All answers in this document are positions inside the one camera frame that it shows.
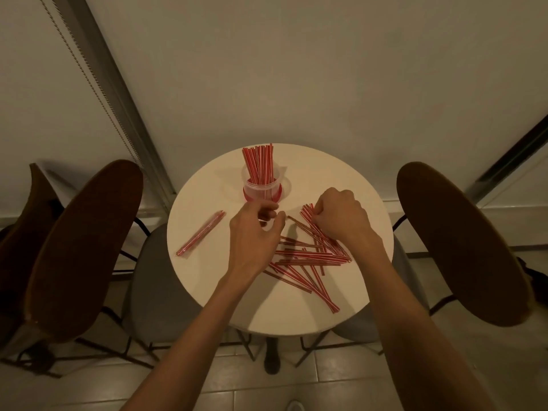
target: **left hand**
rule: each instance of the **left hand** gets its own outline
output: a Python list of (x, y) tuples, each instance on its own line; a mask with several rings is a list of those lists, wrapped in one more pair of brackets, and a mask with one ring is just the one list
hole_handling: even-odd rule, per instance
[[(234, 280), (245, 289), (272, 261), (285, 226), (285, 212), (276, 214), (278, 204), (271, 200), (253, 200), (245, 203), (230, 220), (230, 256), (228, 280)], [(274, 219), (269, 231), (259, 223)]]

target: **hand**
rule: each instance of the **hand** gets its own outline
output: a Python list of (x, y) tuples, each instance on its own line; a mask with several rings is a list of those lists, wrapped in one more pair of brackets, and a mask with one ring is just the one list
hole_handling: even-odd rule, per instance
[(330, 238), (348, 247), (361, 235), (377, 236), (371, 229), (367, 212), (350, 190), (327, 189), (314, 206), (313, 221)]
[[(230, 220), (230, 256), (227, 278), (244, 288), (253, 282), (274, 257), (279, 236), (285, 226), (285, 212), (276, 215), (278, 204), (271, 200), (248, 202)], [(259, 219), (274, 219), (269, 231), (264, 231)]]

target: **white sneaker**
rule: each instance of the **white sneaker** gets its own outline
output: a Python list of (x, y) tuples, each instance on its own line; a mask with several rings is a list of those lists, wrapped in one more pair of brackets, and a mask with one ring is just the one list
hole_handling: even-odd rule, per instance
[(305, 411), (305, 407), (297, 400), (292, 400), (287, 404), (285, 411)]

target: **forearm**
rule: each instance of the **forearm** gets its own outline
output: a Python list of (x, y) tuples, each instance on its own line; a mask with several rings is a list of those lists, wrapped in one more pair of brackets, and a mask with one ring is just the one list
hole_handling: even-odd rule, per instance
[(208, 303), (145, 379), (124, 411), (192, 410), (230, 317), (245, 292), (221, 279)]
[(360, 266), (382, 346), (405, 410), (492, 410), (460, 354), (403, 283), (379, 237), (348, 245)]

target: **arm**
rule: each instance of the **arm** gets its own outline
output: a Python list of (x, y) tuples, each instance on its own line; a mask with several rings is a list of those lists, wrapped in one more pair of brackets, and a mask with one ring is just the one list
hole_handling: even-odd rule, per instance
[[(238, 302), (274, 256), (285, 213), (268, 201), (246, 203), (230, 220), (230, 256), (226, 274), (188, 329), (174, 343), (122, 408), (123, 411), (192, 410)], [(274, 219), (263, 231), (259, 224)]]
[(351, 191), (328, 189), (315, 222), (360, 266), (394, 385), (407, 411), (494, 410), (460, 354), (403, 283)]

